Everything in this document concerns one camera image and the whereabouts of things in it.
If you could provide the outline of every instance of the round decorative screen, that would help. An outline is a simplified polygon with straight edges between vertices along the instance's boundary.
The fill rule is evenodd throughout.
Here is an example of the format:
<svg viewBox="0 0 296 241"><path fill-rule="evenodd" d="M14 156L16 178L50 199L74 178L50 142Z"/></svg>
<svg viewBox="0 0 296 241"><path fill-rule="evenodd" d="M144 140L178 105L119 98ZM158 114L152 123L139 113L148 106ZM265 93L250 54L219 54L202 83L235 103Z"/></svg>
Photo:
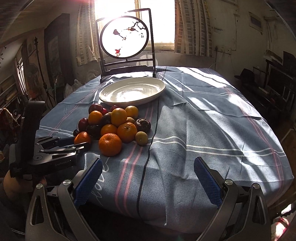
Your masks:
<svg viewBox="0 0 296 241"><path fill-rule="evenodd" d="M148 43L146 24L133 16L122 16L108 22L102 29L100 44L106 54L126 59L138 55Z"/></svg>

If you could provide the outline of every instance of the blue gripper pad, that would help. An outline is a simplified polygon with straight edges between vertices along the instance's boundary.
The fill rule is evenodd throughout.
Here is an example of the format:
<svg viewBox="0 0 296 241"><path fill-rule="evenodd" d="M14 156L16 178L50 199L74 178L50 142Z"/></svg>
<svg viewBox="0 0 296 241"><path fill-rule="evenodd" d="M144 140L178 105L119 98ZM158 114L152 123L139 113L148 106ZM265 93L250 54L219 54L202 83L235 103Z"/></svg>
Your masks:
<svg viewBox="0 0 296 241"><path fill-rule="evenodd" d="M83 179L80 181L76 189L74 190L75 199L74 205L75 207L79 207L80 205L84 205L91 194L91 191L98 181L100 175L103 171L103 164L101 159L97 159L96 162L91 166L89 171L84 175Z"/></svg>
<svg viewBox="0 0 296 241"><path fill-rule="evenodd" d="M210 202L219 208L222 204L221 189L198 157L194 160L194 172Z"/></svg>

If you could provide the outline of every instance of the checkered curtain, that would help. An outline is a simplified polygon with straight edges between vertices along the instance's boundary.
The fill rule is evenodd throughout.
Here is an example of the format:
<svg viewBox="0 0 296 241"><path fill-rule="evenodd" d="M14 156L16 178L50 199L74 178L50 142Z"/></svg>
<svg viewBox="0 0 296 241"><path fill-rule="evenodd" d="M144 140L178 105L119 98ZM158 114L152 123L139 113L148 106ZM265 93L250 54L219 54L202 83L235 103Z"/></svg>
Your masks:
<svg viewBox="0 0 296 241"><path fill-rule="evenodd" d="M212 34L205 0L175 0L175 52L212 57Z"/></svg>
<svg viewBox="0 0 296 241"><path fill-rule="evenodd" d="M99 59L94 1L84 0L78 11L76 27L76 61L78 66Z"/></svg>

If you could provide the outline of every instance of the white oval plate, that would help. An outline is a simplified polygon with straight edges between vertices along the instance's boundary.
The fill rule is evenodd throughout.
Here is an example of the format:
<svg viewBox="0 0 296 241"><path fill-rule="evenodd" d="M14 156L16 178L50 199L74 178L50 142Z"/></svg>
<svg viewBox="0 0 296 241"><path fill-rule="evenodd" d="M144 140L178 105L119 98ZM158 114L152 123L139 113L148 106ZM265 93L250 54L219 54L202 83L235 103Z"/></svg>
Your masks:
<svg viewBox="0 0 296 241"><path fill-rule="evenodd" d="M127 107L148 103L156 99L164 89L165 83L156 78L128 78L106 86L99 98L110 106Z"/></svg>

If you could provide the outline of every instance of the pink stripe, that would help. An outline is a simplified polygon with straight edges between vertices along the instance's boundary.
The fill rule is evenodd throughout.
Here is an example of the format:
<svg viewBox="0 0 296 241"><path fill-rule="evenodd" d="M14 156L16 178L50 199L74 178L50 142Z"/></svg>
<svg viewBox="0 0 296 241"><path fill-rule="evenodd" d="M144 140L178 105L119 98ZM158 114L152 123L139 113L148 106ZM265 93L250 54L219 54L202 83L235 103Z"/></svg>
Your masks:
<svg viewBox="0 0 296 241"><path fill-rule="evenodd" d="M246 115L247 116L247 118L248 118L248 120L250 121L250 123L254 126L254 128L255 128L255 130L256 130L256 132L257 132L257 134L258 134L258 136L269 146L269 148L271 149L271 151L272 151L272 154L273 154L273 157L274 157L274 162L275 162L275 164L276 164L276 169L277 169L277 172L278 172L278 175L279 175L279 179L280 179L280 188L279 188L279 190L278 190L278 192L277 192L277 194L281 191L281 189L282 189L282 185L283 185L283 183L282 183L282 179L281 179L281 175L280 175L280 172L279 172L279 167L278 167L278 164L277 164L277 156L275 155L275 152L274 152L274 150L273 150L273 148L272 148L272 146L270 145L270 143L269 143L269 141L265 138L265 136L264 136L264 134L262 133L262 131L261 131L261 129L260 129L260 127L256 124L256 122L252 119L252 118L250 118L242 109L241 109L241 111L242 111L242 113L244 114L244 115ZM284 174L283 174L283 169L282 169L282 167L281 167L281 173L282 173L282 176L283 176L283 178L284 178Z"/></svg>
<svg viewBox="0 0 296 241"><path fill-rule="evenodd" d="M152 106L152 109L151 109L149 122L151 122L151 119L152 119L152 113L153 113L153 106ZM141 153L142 153L142 150L143 150L143 147L140 148L139 153L138 153L136 159L134 160L134 162L133 162L133 164L132 164L131 172L130 172L130 175L129 175L129 177L128 177L128 182L127 182L127 184L126 184L126 190L125 190L125 192L124 192L123 206L124 206L124 209L125 209L125 211L127 212L127 214L128 214L129 216L131 216L131 215L130 215L130 213L129 213L128 209L127 209L127 206L126 206L126 199L127 199L127 196L128 196L129 186L130 186L130 184L131 184L131 179L132 179L132 177L133 177L133 171L134 171L134 169L135 169L135 165L136 165L136 163L137 163L137 161L138 161L138 159L139 159L139 157L140 157L140 155L141 155Z"/></svg>
<svg viewBox="0 0 296 241"><path fill-rule="evenodd" d="M147 117L147 115L148 115L148 110L149 110L149 107L147 108L146 115L145 115L144 119L146 119L146 117ZM116 188L116 192L115 192L115 205L116 205L116 207L118 208L118 210L119 210L121 213L123 213L123 212L121 211L121 209L120 209L120 207L119 207L119 204L118 204L118 195L119 195L119 191L120 191L121 183L122 183L122 181L123 181L124 173L125 173L125 171L126 171L126 165L127 165L128 161L130 160L130 158L132 157L132 155L133 155L133 153L134 153L134 151L135 151L136 146L137 146L137 143L135 143L135 145L134 145L134 147L133 147L131 153L129 154L128 158L124 161L124 165L123 165L123 168L122 168L122 171L121 171L121 176L120 176L120 178L119 178L119 182L118 182L118 184L117 184L117 188Z"/></svg>
<svg viewBox="0 0 296 241"><path fill-rule="evenodd" d="M52 135L52 133L61 125L61 123L74 111L78 108L79 104L87 97L89 97L91 94L93 94L94 92L89 93L87 96L85 96L81 101L78 102L78 104L67 114L65 115L60 122L56 125L56 127L52 130L51 133L49 133L49 136Z"/></svg>

